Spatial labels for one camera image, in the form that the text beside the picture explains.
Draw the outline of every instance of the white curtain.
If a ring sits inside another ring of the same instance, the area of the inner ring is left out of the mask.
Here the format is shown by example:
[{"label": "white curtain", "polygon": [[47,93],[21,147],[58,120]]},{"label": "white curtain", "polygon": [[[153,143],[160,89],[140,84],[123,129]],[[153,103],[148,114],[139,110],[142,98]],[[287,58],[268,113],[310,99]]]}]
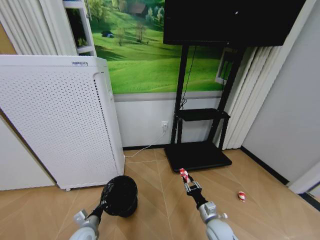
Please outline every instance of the white curtain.
[{"label": "white curtain", "polygon": [[225,108],[231,118],[223,149],[241,147],[315,2],[305,1],[283,46],[247,49]]},{"label": "white curtain", "polygon": [[21,55],[77,55],[62,0],[1,0],[0,22]]}]

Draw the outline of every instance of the black television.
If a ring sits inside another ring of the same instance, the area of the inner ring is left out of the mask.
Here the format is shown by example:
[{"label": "black television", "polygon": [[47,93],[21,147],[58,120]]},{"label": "black television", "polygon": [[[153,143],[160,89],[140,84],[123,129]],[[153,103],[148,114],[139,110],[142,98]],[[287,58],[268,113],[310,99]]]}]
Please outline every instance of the black television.
[{"label": "black television", "polygon": [[305,0],[165,0],[163,43],[281,46]]}]

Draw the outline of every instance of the green grass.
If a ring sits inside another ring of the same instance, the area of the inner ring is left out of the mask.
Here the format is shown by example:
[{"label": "green grass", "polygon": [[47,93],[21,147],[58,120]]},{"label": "green grass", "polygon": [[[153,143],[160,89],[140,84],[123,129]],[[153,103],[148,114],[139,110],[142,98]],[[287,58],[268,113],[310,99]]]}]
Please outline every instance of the green grass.
[{"label": "green grass", "polygon": [[[165,45],[163,26],[150,24],[144,19],[109,8],[107,23],[93,20],[91,30],[98,57],[107,59],[112,89],[115,94],[175,92],[179,73],[181,47]],[[142,43],[136,42],[136,25],[144,24],[146,30]],[[121,46],[118,28],[125,29]],[[115,38],[102,37],[109,30]],[[190,47],[185,81],[187,81],[194,47]],[[197,47],[188,91],[221,90],[215,82],[222,49]]]}]

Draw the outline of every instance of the white air purifier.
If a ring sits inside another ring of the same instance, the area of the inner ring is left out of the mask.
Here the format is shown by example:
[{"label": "white air purifier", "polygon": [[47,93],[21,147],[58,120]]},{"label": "white air purifier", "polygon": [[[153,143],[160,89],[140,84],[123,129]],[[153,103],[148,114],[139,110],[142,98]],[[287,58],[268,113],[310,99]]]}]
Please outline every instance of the white air purifier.
[{"label": "white air purifier", "polygon": [[0,55],[0,108],[61,189],[123,175],[106,60]]}]

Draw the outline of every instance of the black tv stand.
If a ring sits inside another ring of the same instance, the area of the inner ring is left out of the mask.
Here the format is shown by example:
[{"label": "black tv stand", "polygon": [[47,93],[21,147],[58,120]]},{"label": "black tv stand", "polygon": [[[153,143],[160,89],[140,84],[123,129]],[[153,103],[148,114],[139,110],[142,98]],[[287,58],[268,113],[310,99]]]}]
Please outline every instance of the black tv stand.
[{"label": "black tv stand", "polygon": [[[218,108],[186,109],[181,110],[181,98],[186,73],[188,58],[188,45],[182,46],[179,77],[176,89],[176,98],[173,114],[172,132],[170,145],[164,148],[165,154],[174,172],[179,172],[180,168],[186,170],[199,170],[206,168],[222,167],[231,165],[232,161],[222,153],[222,148],[226,136],[228,121],[230,116],[224,111],[232,85],[235,81],[245,47],[237,49],[235,59],[232,63],[231,71],[226,81]],[[182,143],[183,121],[212,120],[210,132],[206,141]],[[213,144],[213,139],[217,132],[220,121],[223,120],[219,146]]]}]

